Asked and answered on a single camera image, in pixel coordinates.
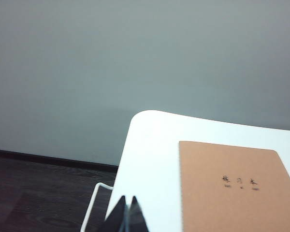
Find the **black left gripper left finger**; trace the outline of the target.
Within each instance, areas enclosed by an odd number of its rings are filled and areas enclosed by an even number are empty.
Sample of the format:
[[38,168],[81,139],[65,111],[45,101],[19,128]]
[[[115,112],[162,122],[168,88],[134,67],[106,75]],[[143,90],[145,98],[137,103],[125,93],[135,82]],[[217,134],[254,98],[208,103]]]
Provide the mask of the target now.
[[118,232],[124,221],[124,213],[126,208],[126,198],[121,196],[112,212],[103,223],[104,232]]

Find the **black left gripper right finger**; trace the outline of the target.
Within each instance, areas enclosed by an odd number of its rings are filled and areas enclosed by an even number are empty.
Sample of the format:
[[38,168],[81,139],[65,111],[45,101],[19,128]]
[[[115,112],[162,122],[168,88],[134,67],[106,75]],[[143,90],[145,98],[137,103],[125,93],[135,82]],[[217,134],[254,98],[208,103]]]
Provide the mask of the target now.
[[128,208],[126,216],[126,231],[149,232],[141,206],[135,196],[133,196],[130,207]]

